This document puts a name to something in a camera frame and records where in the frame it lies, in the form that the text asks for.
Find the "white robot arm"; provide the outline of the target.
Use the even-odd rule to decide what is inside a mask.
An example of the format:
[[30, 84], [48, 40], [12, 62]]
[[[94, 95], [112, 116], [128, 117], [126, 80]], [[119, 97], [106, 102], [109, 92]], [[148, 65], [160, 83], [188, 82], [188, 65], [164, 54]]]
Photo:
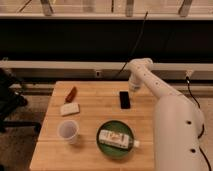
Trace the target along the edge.
[[191, 100], [151, 72], [150, 58], [129, 62], [129, 88], [141, 84], [157, 98], [153, 110], [153, 146], [155, 171], [201, 171], [199, 136], [204, 114]]

